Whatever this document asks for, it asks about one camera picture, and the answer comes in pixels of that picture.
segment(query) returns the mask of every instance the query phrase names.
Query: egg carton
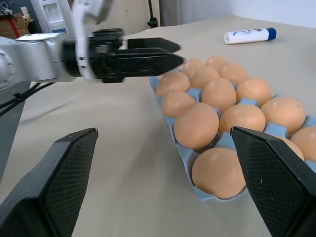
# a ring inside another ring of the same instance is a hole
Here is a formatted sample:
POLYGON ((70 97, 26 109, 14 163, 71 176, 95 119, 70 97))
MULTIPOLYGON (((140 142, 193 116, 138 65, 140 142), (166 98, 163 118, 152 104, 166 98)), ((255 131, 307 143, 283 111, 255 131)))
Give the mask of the egg carton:
MULTIPOLYGON (((160 81, 159 81, 158 77, 149 77, 149 83, 150 83, 150 86, 154 92, 156 91, 156 87, 159 84, 159 82, 160 81)), ((202 89, 190 87, 190 89, 187 91, 187 93, 191 97, 193 97, 196 102, 201 102, 202 93, 203 93, 202 89)), ((155 95, 155 97, 161 106, 162 97, 160 97, 158 95, 155 95)), ((255 100, 250 100, 250 99, 246 99, 246 98, 242 98, 239 103, 240 104, 252 104, 252 105, 258 106, 258 103, 255 100)), ((218 108, 214 108, 214 109, 217 112, 218 117, 220 118, 222 113, 220 112, 220 110, 218 108)), ((227 133, 227 132, 223 132, 223 134, 217 133, 216 137, 211 142, 211 144, 209 144, 209 146, 205 147, 204 149, 193 150, 191 148, 184 147, 177 142, 176 137, 174 135, 174 123, 176 121, 176 118, 165 116, 165 115, 164 115, 164 118, 168 124, 172 140, 175 143, 175 146, 177 147, 177 149, 179 151, 179 154, 180 154, 180 157, 182 159, 184 169, 185 169, 187 178, 189 180, 189 183, 193 187, 193 189, 194 189, 195 193, 197 194, 200 201, 207 201, 208 200, 208 201, 214 201, 214 202, 230 202, 230 201, 234 201, 234 200, 238 199, 239 197, 241 197, 242 195, 244 195, 245 193, 248 192, 247 188, 245 188, 244 190, 242 190, 239 194, 237 194, 233 198, 219 199, 215 195, 206 193, 206 192, 202 191, 201 189, 199 189, 198 187, 196 187, 193 184, 192 179, 191 179, 191 170, 192 170, 193 163, 203 151, 210 149, 210 148, 213 148, 213 147, 223 147, 223 148, 228 148, 228 149, 232 149, 232 150, 236 151, 233 139, 229 133, 227 133)), ((305 128, 305 127, 309 127, 309 126, 316 126, 316 118, 314 118, 311 115, 307 115, 305 117, 305 121, 304 121, 304 124, 302 125, 301 129, 305 128)), ((288 134, 286 127, 279 126, 277 124, 270 123, 270 122, 266 123, 266 127, 265 127, 264 132, 269 134, 269 135, 272 135, 272 136, 281 136, 281 137, 286 137, 286 138, 291 137, 291 134, 288 134)), ((309 160, 306 160, 305 163, 316 173, 316 163, 309 161, 309 160)))

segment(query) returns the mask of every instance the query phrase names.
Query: white tube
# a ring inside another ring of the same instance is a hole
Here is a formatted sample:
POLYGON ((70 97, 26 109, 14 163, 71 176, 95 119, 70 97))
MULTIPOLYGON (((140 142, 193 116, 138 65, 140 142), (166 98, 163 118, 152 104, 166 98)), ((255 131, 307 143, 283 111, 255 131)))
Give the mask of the white tube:
POLYGON ((225 44, 253 43, 275 39, 277 31, 274 28, 258 28, 241 31, 231 31, 224 34, 225 44))

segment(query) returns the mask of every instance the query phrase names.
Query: egg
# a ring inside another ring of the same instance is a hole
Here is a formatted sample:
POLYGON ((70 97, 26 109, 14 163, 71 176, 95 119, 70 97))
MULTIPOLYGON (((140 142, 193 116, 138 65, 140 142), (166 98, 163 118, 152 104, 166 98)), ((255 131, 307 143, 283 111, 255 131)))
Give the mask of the egg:
POLYGON ((284 137, 279 137, 279 136, 275 136, 275 137, 277 137, 277 138, 283 140, 283 141, 287 144, 287 146, 288 146, 289 148, 291 148, 292 151, 294 151, 295 154, 296 154, 301 160, 304 161, 304 155, 303 155, 302 151, 301 151, 300 148, 299 148, 297 145, 295 145, 291 140, 288 140, 288 139, 286 139, 286 138, 284 138, 284 137))
POLYGON ((267 122, 287 127, 289 133, 294 133, 305 120, 305 108, 302 102, 290 96, 275 97, 268 100, 261 110, 267 122))
POLYGON ((190 88, 189 78, 182 72, 166 74, 156 87, 156 95, 164 96, 173 91, 187 91, 190 88))
POLYGON ((224 57, 213 56, 207 60, 206 65, 215 68, 219 72, 222 69, 222 67, 227 63, 228 62, 224 57))
POLYGON ((211 148, 199 155, 191 177, 196 187, 220 199, 232 198, 246 186, 237 152, 228 148, 211 148))
POLYGON ((219 75, 221 78, 225 78, 237 85, 248 79, 247 72, 238 64, 225 64, 220 70, 219 75))
POLYGON ((237 104, 227 109, 219 121, 219 132, 230 132, 238 126, 262 132, 266 119, 263 112, 255 105, 237 104))
POLYGON ((206 85, 202 94, 202 102, 224 112, 236 103, 235 89, 228 80, 218 78, 206 85))
POLYGON ((184 64, 182 67, 182 72, 188 77, 192 78, 194 74, 204 66, 205 64, 203 61, 197 58, 192 58, 184 64))
POLYGON ((206 84, 217 78, 219 78, 219 73, 215 68, 203 67, 194 74, 191 87, 204 89, 206 84))
POLYGON ((218 122, 218 115, 213 107, 205 103, 195 103, 177 117, 174 135, 180 145, 200 149, 215 138, 218 122))
POLYGON ((161 107, 165 115, 177 117, 195 103, 196 101, 187 93, 174 91, 163 96, 161 107))
POLYGON ((316 162, 316 126, 299 130, 291 140, 302 151, 305 159, 316 162))
POLYGON ((264 103, 270 100, 272 90, 267 82, 261 78, 252 78, 243 81, 239 84, 236 90, 237 101, 242 98, 255 100, 261 107, 264 103))

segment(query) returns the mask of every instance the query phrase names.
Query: table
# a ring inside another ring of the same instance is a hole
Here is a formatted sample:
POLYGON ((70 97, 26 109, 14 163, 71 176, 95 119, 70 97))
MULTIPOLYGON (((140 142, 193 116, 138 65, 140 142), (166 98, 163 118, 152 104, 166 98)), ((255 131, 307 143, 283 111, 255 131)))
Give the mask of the table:
MULTIPOLYGON (((164 37, 178 54, 227 57, 275 92, 302 100, 316 115, 315 29, 239 17, 155 28, 129 37, 164 37), (230 30, 275 27, 275 41, 225 45, 230 30)), ((58 138, 88 127, 99 139, 74 237, 270 237, 249 195, 230 202, 199 202, 146 78, 123 84, 83 79, 40 91, 25 104, 0 202, 58 138)))

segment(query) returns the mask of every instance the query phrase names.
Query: table surface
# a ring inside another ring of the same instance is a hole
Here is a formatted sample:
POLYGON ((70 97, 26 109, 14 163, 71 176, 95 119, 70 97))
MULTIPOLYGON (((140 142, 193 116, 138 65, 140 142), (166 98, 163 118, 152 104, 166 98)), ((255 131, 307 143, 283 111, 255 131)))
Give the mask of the table surface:
MULTIPOLYGON (((186 58, 227 57, 275 92, 316 115, 316 29, 239 17, 156 28, 130 37, 164 37, 186 58), (231 30, 275 27, 277 39, 225 45, 231 30)), ((59 83, 27 100, 0 186, 0 202, 58 138, 88 127, 99 139, 74 237, 270 237, 249 195, 200 202, 190 187, 146 78, 123 84, 59 83)))

